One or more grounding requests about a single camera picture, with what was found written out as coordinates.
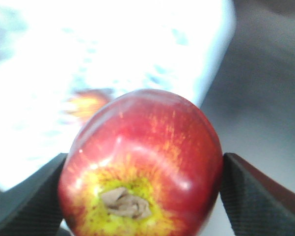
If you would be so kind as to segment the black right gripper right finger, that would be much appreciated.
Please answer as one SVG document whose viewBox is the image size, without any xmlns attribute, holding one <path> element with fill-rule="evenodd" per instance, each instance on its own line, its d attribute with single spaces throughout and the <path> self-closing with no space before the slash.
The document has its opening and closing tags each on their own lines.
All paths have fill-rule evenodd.
<svg viewBox="0 0 295 236">
<path fill-rule="evenodd" d="M 221 200 L 237 236 L 295 236 L 295 193 L 235 153 L 224 158 Z"/>
</svg>

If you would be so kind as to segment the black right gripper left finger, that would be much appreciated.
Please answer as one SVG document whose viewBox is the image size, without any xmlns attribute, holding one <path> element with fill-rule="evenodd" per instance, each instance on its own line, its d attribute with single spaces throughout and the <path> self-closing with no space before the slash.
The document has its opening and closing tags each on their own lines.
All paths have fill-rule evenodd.
<svg viewBox="0 0 295 236">
<path fill-rule="evenodd" d="M 0 193 L 0 236 L 54 236 L 63 219 L 59 177 L 67 155 L 61 153 L 30 177 Z"/>
</svg>

